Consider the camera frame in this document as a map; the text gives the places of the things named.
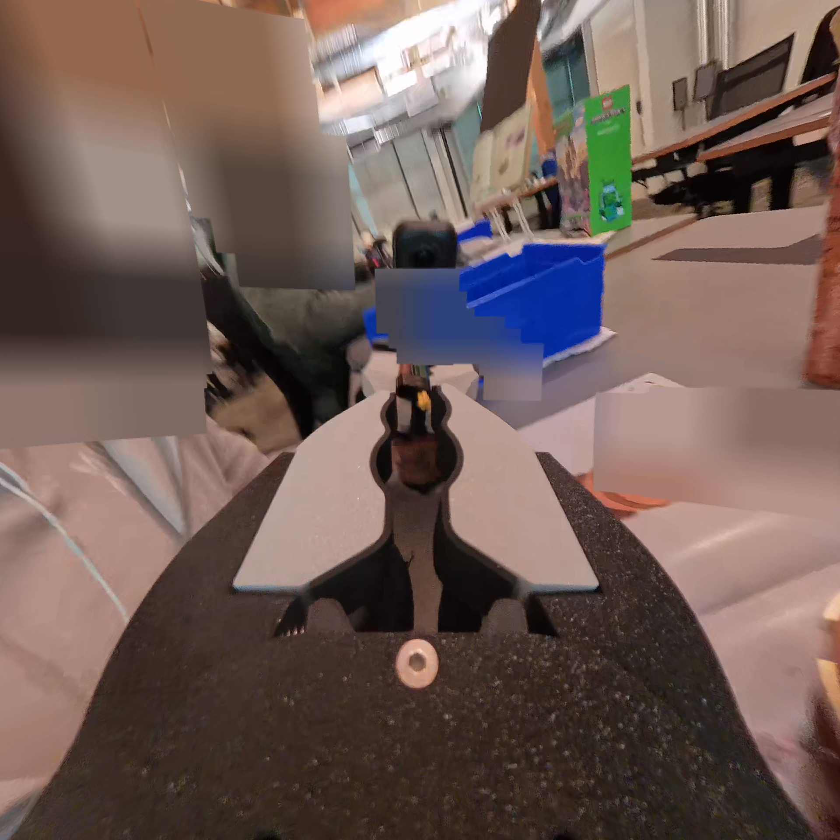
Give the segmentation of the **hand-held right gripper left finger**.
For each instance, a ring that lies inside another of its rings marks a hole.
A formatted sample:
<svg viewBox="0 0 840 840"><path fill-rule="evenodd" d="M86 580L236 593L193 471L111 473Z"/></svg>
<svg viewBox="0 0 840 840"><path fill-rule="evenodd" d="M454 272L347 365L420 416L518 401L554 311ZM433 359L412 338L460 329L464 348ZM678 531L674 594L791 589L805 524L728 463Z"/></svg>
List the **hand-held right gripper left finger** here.
<svg viewBox="0 0 840 840"><path fill-rule="evenodd" d="M378 392L302 444L233 580L238 593L292 597L283 627L317 601L338 602L361 631L413 628L413 592L396 547L389 406Z"/></svg>

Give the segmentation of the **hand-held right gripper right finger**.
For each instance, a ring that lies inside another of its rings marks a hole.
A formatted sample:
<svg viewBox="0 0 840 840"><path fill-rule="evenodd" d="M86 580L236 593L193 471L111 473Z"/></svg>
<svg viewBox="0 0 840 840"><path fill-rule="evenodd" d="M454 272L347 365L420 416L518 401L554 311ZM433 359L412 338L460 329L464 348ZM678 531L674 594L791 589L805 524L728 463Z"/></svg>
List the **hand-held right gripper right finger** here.
<svg viewBox="0 0 840 840"><path fill-rule="evenodd" d="M434 525L440 631L552 631L540 597L593 593L598 578L537 453L452 385L435 393L451 474Z"/></svg>

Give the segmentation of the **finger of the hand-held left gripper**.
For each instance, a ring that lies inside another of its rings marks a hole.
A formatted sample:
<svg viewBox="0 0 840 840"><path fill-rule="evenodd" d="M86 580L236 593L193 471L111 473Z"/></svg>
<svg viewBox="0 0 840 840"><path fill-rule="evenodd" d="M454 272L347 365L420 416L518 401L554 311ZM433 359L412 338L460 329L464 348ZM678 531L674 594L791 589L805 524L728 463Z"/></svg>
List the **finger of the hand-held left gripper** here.
<svg viewBox="0 0 840 840"><path fill-rule="evenodd" d="M480 374L473 364L434 365L434 386L451 385L470 399L478 398Z"/></svg>
<svg viewBox="0 0 840 840"><path fill-rule="evenodd" d="M396 358L369 358L360 372L360 398L364 399L378 392L394 392L396 379Z"/></svg>

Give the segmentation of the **brown black brick connector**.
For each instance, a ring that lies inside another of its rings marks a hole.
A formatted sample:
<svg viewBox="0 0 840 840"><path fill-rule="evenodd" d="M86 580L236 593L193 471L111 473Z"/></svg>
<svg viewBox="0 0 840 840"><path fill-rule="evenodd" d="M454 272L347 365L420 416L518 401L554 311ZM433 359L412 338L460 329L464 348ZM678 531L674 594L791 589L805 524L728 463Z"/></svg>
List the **brown black brick connector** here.
<svg viewBox="0 0 840 840"><path fill-rule="evenodd" d="M422 412L395 395L392 467L405 487L422 494L427 494L440 481L432 408Z"/></svg>

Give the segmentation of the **peach brick flower pot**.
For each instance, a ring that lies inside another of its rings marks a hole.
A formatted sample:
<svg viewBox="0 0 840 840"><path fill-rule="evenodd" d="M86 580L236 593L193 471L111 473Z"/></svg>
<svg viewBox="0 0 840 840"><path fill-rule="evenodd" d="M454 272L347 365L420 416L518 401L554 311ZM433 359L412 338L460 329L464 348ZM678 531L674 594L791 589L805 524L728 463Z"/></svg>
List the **peach brick flower pot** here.
<svg viewBox="0 0 840 840"><path fill-rule="evenodd" d="M815 654L805 750L838 809L839 796L839 593L824 608Z"/></svg>

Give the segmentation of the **grey desk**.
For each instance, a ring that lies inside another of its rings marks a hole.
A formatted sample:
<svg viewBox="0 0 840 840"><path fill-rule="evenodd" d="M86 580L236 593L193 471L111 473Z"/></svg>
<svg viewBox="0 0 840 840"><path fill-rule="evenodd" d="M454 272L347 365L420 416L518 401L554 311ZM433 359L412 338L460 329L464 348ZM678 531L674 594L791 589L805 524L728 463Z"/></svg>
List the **grey desk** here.
<svg viewBox="0 0 840 840"><path fill-rule="evenodd" d="M812 266L658 261L674 249L779 247L823 235L827 203L710 217L660 233L605 262L598 349L552 364L540 402L479 404L520 430L599 392L654 374L688 387L803 387L818 263Z"/></svg>

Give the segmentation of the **dark grey desk mat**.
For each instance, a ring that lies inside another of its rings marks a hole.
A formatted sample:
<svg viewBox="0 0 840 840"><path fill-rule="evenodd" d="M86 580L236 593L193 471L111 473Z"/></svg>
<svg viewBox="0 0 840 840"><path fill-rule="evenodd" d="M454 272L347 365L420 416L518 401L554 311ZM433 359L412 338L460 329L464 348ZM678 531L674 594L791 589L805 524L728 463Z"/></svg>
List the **dark grey desk mat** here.
<svg viewBox="0 0 840 840"><path fill-rule="evenodd" d="M693 264L812 266L821 261L823 240L814 235L779 247L677 248L655 259Z"/></svg>

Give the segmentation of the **open book on stand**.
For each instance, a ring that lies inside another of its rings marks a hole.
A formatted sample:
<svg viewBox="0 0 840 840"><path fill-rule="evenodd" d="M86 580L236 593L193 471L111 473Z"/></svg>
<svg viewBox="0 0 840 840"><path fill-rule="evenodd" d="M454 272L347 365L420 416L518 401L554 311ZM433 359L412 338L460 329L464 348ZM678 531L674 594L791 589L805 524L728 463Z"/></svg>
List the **open book on stand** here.
<svg viewBox="0 0 840 840"><path fill-rule="evenodd" d="M532 102L524 104L483 131L472 158L470 200L475 209L504 192L522 187L530 172L532 157Z"/></svg>

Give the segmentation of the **white paper sheet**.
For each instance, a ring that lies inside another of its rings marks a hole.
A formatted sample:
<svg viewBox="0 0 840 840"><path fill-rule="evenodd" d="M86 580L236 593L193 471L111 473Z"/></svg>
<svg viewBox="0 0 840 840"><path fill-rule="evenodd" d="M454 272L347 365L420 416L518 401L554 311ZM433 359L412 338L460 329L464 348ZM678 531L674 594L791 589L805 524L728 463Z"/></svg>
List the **white paper sheet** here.
<svg viewBox="0 0 840 840"><path fill-rule="evenodd" d="M605 343L610 342L612 339L615 338L615 336L615 331L605 327L601 327L600 331L595 336L583 342L572 345L565 350L544 357L542 360L542 368L545 370L546 368L550 367L552 364L555 364L557 362L565 361L567 359L592 352L598 349L599 347L603 346Z"/></svg>

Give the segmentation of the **large blue plastic bin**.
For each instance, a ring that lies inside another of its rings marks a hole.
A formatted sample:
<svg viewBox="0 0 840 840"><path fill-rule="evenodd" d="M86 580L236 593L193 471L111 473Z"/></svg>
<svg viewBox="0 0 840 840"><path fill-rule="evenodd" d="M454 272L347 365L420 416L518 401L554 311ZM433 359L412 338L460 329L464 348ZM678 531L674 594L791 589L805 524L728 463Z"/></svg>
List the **large blue plastic bin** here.
<svg viewBox="0 0 840 840"><path fill-rule="evenodd" d="M602 327L604 246L523 245L471 266L436 269L393 290L378 268L374 306L364 313L372 344L402 361L535 365L595 336Z"/></svg>

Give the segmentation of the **dark brown display board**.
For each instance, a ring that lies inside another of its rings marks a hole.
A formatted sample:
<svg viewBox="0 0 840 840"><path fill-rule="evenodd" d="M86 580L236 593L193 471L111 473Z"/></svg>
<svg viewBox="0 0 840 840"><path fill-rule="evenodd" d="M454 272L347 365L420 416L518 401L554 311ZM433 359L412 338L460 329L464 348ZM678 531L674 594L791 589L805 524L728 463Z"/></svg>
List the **dark brown display board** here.
<svg viewBox="0 0 840 840"><path fill-rule="evenodd" d="M517 1L490 37L479 133L494 130L529 104L540 173L544 174L547 161L554 160L557 134L538 38L541 11L540 1Z"/></svg>

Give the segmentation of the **green building set box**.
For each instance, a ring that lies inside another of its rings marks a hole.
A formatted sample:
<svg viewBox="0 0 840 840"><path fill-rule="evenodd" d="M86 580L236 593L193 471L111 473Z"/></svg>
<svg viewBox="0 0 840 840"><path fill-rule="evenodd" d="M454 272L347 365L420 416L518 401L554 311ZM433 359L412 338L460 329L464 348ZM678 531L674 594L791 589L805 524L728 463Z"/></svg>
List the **green building set box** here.
<svg viewBox="0 0 840 840"><path fill-rule="evenodd" d="M632 223L631 99L623 86L579 102L556 122L565 231L593 237Z"/></svg>

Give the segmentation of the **building instruction booklet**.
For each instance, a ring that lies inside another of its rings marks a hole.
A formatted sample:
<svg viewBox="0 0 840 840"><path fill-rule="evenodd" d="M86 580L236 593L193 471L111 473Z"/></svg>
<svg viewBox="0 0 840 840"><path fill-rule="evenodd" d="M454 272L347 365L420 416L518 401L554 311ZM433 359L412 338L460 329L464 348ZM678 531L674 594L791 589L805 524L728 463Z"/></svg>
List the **building instruction booklet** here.
<svg viewBox="0 0 840 840"><path fill-rule="evenodd" d="M594 478L595 397L521 427L617 515L672 576L701 615L759 593L815 583L816 614L838 589L838 508L819 518L755 507L720 507L598 489Z"/></svg>

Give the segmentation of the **wood edged office table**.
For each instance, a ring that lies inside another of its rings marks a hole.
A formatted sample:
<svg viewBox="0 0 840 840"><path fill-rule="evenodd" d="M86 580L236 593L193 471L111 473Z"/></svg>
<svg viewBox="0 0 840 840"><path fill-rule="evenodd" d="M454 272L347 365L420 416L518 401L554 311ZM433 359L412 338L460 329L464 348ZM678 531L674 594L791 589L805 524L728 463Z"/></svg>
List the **wood edged office table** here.
<svg viewBox="0 0 840 840"><path fill-rule="evenodd" d="M790 110L801 110L821 98L828 98L830 117L833 110L833 93L837 82L837 70L806 82L794 90L783 92L758 101L707 123L702 129L689 133L681 140L661 146L656 150L641 153L633 158L632 178L634 183L647 185L656 178L668 179L672 174L682 174L682 179L667 182L663 189L652 195L660 206L690 205L690 187L705 166L697 161L697 153L705 140L721 140L723 135L738 133L757 127Z"/></svg>
<svg viewBox="0 0 840 840"><path fill-rule="evenodd" d="M696 159L706 169L689 188L689 204L701 217L724 203L745 214L753 206L753 188L767 182L769 210L789 209L799 171L817 182L830 174L830 110L825 97L721 140L703 141Z"/></svg>

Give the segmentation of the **orchid building set box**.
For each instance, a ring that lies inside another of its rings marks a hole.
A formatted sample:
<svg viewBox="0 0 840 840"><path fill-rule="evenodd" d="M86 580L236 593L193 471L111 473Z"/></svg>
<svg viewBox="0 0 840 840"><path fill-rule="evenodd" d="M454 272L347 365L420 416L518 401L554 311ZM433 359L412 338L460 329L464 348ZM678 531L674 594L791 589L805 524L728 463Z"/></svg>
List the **orchid building set box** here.
<svg viewBox="0 0 840 840"><path fill-rule="evenodd" d="M822 237L822 262L815 293L815 307L805 379L826 388L839 388L839 84L835 85L827 145L833 159L827 191L828 209Z"/></svg>

